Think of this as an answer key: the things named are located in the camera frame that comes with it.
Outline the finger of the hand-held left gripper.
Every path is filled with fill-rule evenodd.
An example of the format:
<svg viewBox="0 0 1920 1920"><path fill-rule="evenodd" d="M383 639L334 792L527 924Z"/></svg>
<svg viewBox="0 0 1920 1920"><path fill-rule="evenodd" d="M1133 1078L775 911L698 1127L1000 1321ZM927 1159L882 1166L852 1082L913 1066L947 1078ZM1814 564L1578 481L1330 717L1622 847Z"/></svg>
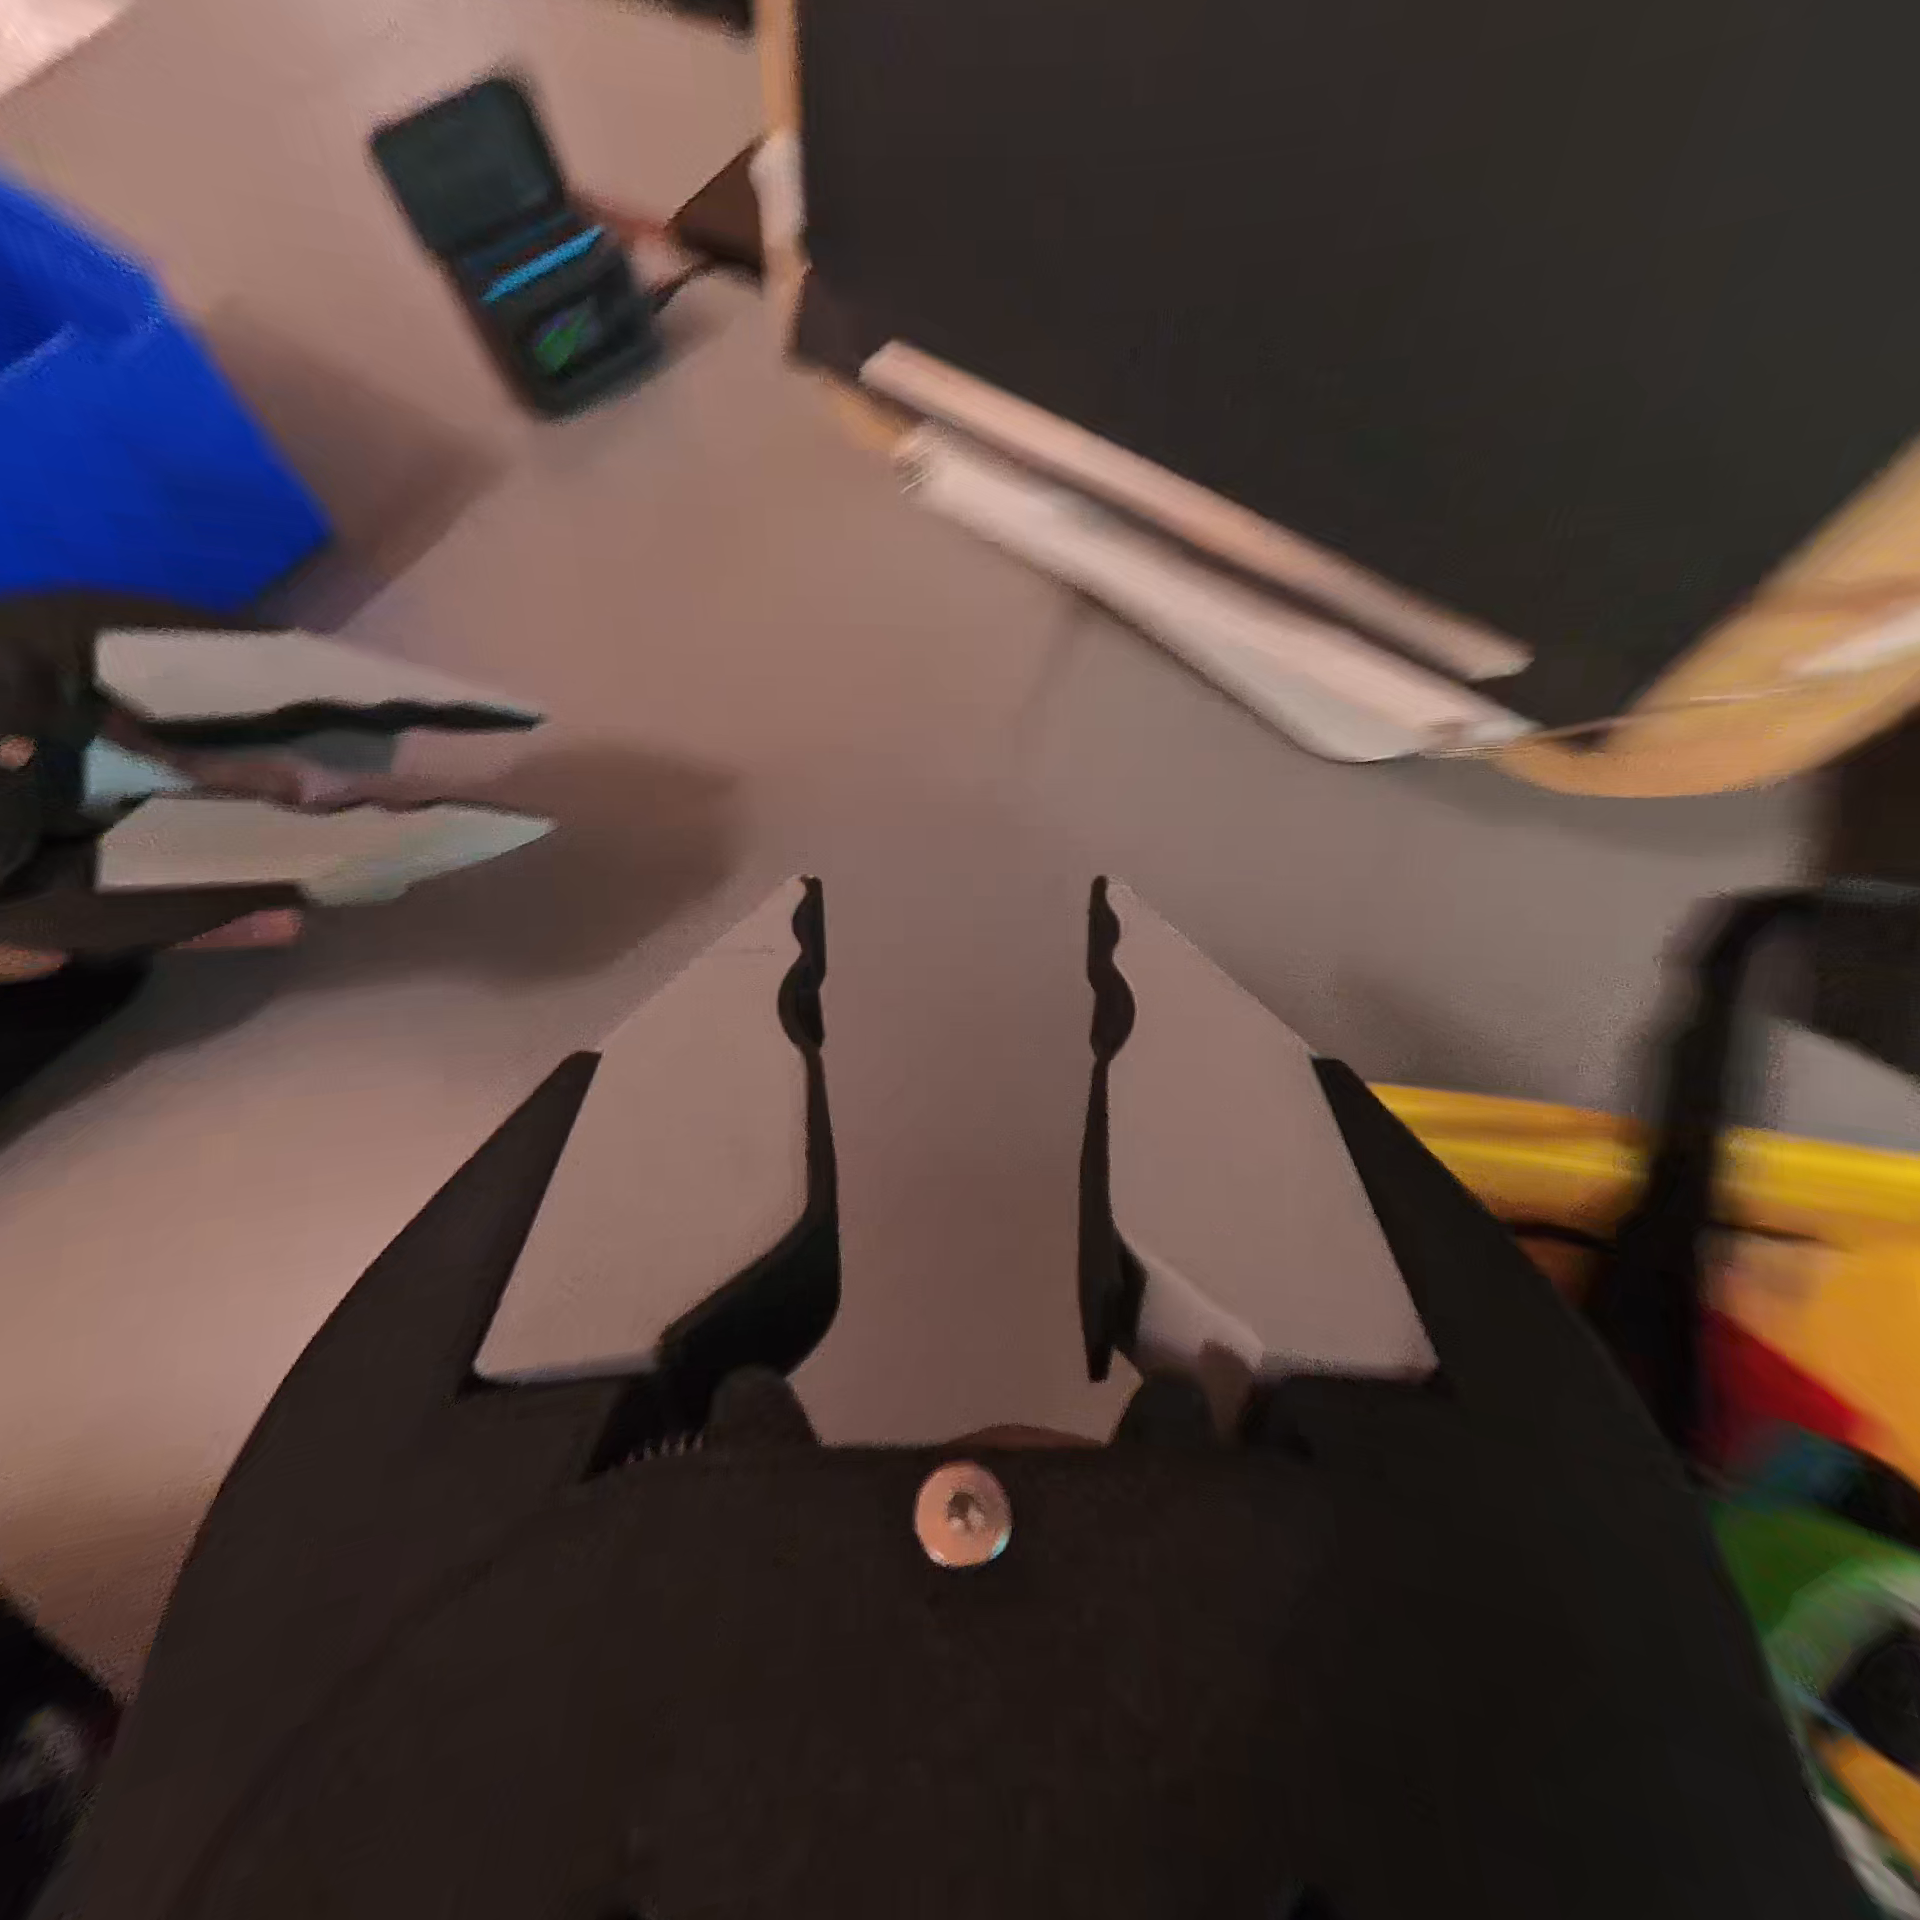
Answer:
<svg viewBox="0 0 1920 1920"><path fill-rule="evenodd" d="M290 888L311 905L371 905L552 830L548 817L483 806L293 810L256 798L162 796L100 836L95 875L107 894Z"/></svg>
<svg viewBox="0 0 1920 1920"><path fill-rule="evenodd" d="M107 626L95 683L139 737L187 750L543 724L541 707L313 630Z"/></svg>

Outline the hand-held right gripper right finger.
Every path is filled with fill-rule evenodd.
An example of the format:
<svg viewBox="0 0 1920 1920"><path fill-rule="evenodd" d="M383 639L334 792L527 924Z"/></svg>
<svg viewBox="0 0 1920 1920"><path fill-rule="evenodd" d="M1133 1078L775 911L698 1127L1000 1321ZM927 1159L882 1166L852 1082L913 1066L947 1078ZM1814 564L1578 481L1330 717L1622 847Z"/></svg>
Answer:
<svg viewBox="0 0 1920 1920"><path fill-rule="evenodd" d="M1322 1093L1322 1058L1127 881L1089 897L1079 1163L1089 1374L1209 1397L1428 1379L1428 1331Z"/></svg>

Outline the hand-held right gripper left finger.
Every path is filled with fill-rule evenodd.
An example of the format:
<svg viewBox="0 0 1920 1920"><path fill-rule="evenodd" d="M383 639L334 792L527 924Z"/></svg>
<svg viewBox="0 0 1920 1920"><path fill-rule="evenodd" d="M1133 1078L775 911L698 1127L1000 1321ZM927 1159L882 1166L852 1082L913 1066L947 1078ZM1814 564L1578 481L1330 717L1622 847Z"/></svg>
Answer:
<svg viewBox="0 0 1920 1920"><path fill-rule="evenodd" d="M826 897L785 877L592 1048L477 1372L793 1372L842 1305Z"/></svg>

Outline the black monitor with wooden edge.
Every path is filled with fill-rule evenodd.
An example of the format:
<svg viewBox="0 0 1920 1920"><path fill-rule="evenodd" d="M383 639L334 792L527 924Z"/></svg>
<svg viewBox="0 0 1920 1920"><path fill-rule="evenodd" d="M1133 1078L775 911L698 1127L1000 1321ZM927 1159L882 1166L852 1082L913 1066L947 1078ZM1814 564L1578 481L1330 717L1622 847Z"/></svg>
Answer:
<svg viewBox="0 0 1920 1920"><path fill-rule="evenodd" d="M758 4L793 349L901 339L1523 644L1512 779L1917 712L1917 4Z"/></svg>

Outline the dark brown flat panel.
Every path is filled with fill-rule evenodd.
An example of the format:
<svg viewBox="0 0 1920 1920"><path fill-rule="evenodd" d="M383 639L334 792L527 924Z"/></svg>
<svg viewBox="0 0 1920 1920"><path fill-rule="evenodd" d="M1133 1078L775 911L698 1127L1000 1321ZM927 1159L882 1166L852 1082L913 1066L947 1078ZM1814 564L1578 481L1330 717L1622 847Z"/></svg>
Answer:
<svg viewBox="0 0 1920 1920"><path fill-rule="evenodd" d="M763 142L746 147L669 217L672 244L694 268L765 279L758 158Z"/></svg>

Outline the person's black clothing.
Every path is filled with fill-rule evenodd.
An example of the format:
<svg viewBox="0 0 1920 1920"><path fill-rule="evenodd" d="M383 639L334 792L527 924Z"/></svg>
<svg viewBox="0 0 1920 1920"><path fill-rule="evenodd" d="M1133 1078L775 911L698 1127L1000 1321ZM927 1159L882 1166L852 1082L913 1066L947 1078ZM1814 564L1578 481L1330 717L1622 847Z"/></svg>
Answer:
<svg viewBox="0 0 1920 1920"><path fill-rule="evenodd" d="M122 1726L118 1701L4 1593L4 1915L60 1868Z"/></svg>

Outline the red plastic piece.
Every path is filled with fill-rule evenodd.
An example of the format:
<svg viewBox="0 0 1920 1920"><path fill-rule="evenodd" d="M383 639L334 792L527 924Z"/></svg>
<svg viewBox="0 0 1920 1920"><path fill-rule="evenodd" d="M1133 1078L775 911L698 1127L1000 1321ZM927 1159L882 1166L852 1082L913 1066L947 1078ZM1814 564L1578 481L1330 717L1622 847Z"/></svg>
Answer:
<svg viewBox="0 0 1920 1920"><path fill-rule="evenodd" d="M1719 1477L1753 1467L1789 1432L1872 1449L1881 1426L1786 1353L1705 1309L1699 1329L1696 1456Z"/></svg>

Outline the black charging case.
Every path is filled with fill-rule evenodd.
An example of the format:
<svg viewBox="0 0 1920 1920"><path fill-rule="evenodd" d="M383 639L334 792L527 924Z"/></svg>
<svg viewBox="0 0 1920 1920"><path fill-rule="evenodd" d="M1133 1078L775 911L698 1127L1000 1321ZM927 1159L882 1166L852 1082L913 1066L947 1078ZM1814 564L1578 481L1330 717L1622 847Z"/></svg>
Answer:
<svg viewBox="0 0 1920 1920"><path fill-rule="evenodd" d="M371 159L531 414L579 416L658 365L658 296L571 191L513 74L373 127Z"/></svg>

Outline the blue plastic bin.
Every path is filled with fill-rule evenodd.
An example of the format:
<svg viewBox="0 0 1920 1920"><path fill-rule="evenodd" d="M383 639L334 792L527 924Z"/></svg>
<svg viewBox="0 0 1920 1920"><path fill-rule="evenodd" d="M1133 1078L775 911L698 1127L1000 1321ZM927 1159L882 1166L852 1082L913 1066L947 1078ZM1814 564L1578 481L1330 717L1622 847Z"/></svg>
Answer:
<svg viewBox="0 0 1920 1920"><path fill-rule="evenodd" d="M146 268L4 181L4 593L250 611L331 520Z"/></svg>

